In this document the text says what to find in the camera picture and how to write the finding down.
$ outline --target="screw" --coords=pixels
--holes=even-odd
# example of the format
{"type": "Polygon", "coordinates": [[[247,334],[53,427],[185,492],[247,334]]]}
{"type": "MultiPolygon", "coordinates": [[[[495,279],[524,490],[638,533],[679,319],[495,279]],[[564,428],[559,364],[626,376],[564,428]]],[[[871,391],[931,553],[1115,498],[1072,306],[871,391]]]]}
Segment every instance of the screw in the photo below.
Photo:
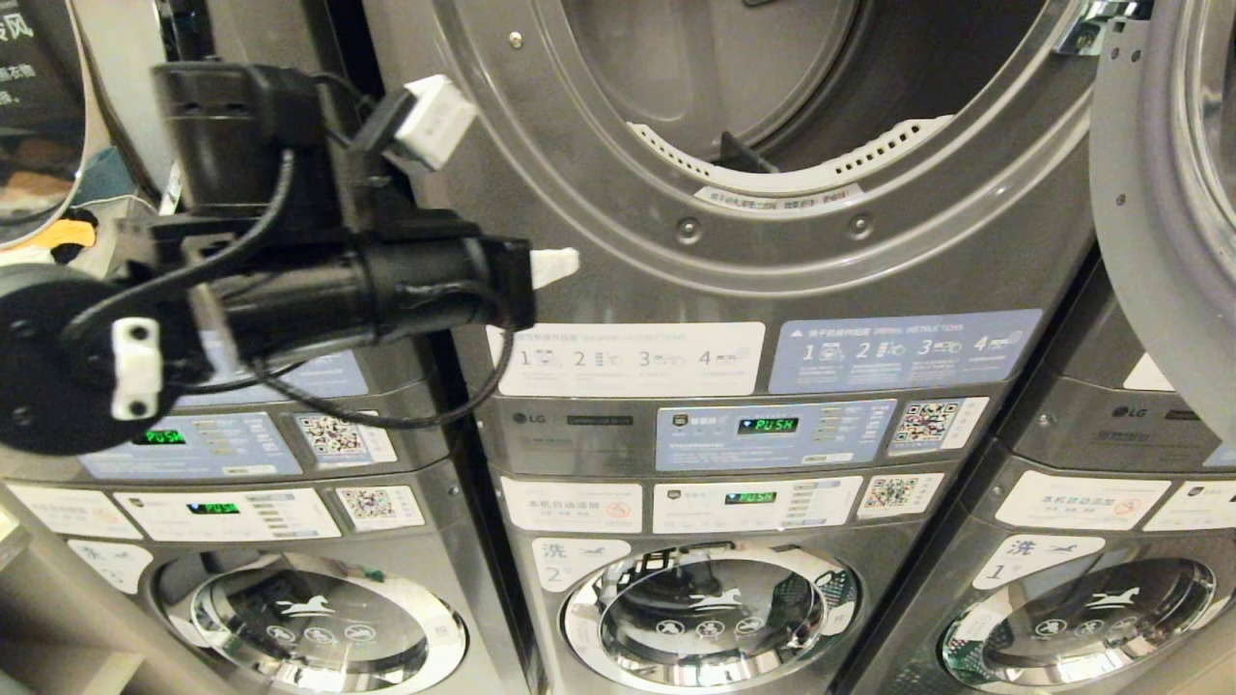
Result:
{"type": "Polygon", "coordinates": [[[12,424],[17,427],[31,427],[35,424],[35,411],[30,406],[19,406],[12,409],[12,424]]]}
{"type": "Polygon", "coordinates": [[[35,326],[35,322],[30,319],[21,319],[9,324],[9,333],[19,340],[30,340],[31,338],[38,335],[38,328],[35,326]]]}
{"type": "Polygon", "coordinates": [[[679,220],[679,242],[686,246],[691,246],[700,237],[703,236],[703,229],[700,226],[700,220],[695,218],[682,218],[679,220]]]}

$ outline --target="white plastic connector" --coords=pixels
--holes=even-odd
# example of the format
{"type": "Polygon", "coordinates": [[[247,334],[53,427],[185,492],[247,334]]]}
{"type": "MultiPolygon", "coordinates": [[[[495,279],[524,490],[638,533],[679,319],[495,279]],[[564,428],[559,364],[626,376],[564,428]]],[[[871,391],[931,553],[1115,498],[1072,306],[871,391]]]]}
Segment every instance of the white plastic connector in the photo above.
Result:
{"type": "Polygon", "coordinates": [[[433,75],[403,85],[417,98],[417,105],[396,131],[394,139],[408,153],[438,171],[464,139],[476,106],[464,98],[446,75],[433,75]]]}
{"type": "Polygon", "coordinates": [[[111,324],[111,354],[116,361],[116,390],[111,417],[141,420],[158,413],[163,391],[163,354],[158,349],[158,322],[127,318],[111,324]]]}

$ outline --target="washing machine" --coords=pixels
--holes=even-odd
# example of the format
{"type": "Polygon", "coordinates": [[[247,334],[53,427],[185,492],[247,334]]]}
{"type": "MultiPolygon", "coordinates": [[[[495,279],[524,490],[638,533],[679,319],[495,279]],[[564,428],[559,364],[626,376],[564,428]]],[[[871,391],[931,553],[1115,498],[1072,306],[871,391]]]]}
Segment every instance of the washing machine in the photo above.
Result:
{"type": "Polygon", "coordinates": [[[418,200],[536,247],[478,419],[551,688],[824,689],[1093,244],[1074,7],[365,7],[485,125],[418,200]]]}
{"type": "MultiPolygon", "coordinates": [[[[400,417],[445,397],[424,340],[319,357],[287,378],[400,417]]],[[[14,456],[9,488],[239,693],[535,688],[466,430],[365,428],[235,375],[216,381],[122,446],[14,456]]]]}
{"type": "Polygon", "coordinates": [[[1236,448],[1099,266],[834,691],[1121,693],[1234,591],[1236,448]]]}

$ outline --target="robotic arm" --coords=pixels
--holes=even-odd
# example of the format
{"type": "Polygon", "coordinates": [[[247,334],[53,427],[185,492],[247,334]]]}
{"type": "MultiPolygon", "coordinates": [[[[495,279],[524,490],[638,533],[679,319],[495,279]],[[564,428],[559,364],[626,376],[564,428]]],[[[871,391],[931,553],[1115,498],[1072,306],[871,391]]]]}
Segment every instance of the robotic arm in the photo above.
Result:
{"type": "Polygon", "coordinates": [[[496,388],[515,330],[535,322],[530,246],[417,208],[392,176],[440,167],[475,110],[441,77],[376,105],[347,139],[318,85],[262,66],[171,63],[154,79],[189,213],[130,219],[116,279],[64,266],[0,268],[0,443],[51,455],[133,439],[213,375],[201,330],[255,380],[328,414],[435,427],[496,388]],[[344,147],[336,173],[328,136],[344,147]],[[503,357],[465,406],[424,419],[339,411],[271,369],[346,348],[489,323],[503,357]]]}

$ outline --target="black cable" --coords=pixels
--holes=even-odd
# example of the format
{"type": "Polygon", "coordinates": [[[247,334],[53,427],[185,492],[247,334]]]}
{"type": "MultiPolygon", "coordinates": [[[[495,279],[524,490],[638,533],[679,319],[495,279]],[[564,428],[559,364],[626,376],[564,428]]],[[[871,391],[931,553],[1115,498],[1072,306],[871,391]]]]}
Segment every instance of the black cable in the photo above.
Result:
{"type": "MultiPolygon", "coordinates": [[[[282,366],[271,372],[273,377],[287,376],[288,373],[304,366],[304,362],[293,362],[290,365],[282,366]]],[[[258,386],[262,383],[256,376],[246,376],[241,378],[234,378],[231,381],[224,381],[220,383],[189,383],[183,385],[182,393],[185,396],[213,396],[215,393],[225,393],[227,391],[240,391],[241,388],[248,388],[250,386],[258,386]]]]}
{"type": "Polygon", "coordinates": [[[480,282],[461,282],[454,284],[442,284],[434,288],[435,292],[431,298],[423,302],[423,304],[433,303],[449,294],[473,294],[480,297],[485,303],[493,307],[498,313],[498,328],[503,330],[502,333],[502,354],[498,357],[498,362],[493,366],[493,371],[489,372],[488,378],[477,390],[466,403],[459,406],[457,408],[450,409],[445,413],[439,413],[436,416],[430,416],[426,418],[394,418],[388,416],[371,416],[368,413],[361,413],[357,411],[350,411],[336,406],[334,402],[325,398],[320,398],[305,391],[302,391],[286,381],[281,381],[278,377],[271,375],[266,370],[266,364],[261,359],[253,360],[250,369],[253,371],[253,376],[274,391],[278,391],[283,396],[303,404],[309,408],[314,408],[320,413],[325,413],[332,418],[337,418],[342,422],[362,424],[366,427],[377,427],[381,429],[423,429],[429,427],[441,427],[447,423],[452,423],[460,418],[467,417],[472,411],[477,409],[481,403],[486,402],[491,396],[498,390],[498,382],[502,381],[502,376],[507,372],[507,366],[510,365],[510,356],[514,354],[515,349],[515,330],[514,322],[510,318],[510,310],[507,308],[507,303],[498,296],[497,292],[489,289],[489,287],[481,284],[480,282]]]}
{"type": "Polygon", "coordinates": [[[222,251],[210,256],[195,266],[185,266],[177,271],[159,276],[150,282],[143,282],[119,294],[99,302],[89,309],[82,312],[69,322],[64,329],[64,339],[69,343],[93,335],[91,329],[99,322],[115,320],[114,314],[131,310],[133,305],[145,303],[157,303],[162,297],[179,297],[190,287],[203,282],[216,279],[241,266],[253,254],[260,251],[266,244],[266,239],[277,229],[279,219],[287,210],[292,199],[292,182],[297,173],[297,156],[292,150],[283,151],[283,161],[279,166],[279,178],[274,184],[274,194],[266,211],[257,219],[252,228],[241,235],[234,244],[222,251]]]}

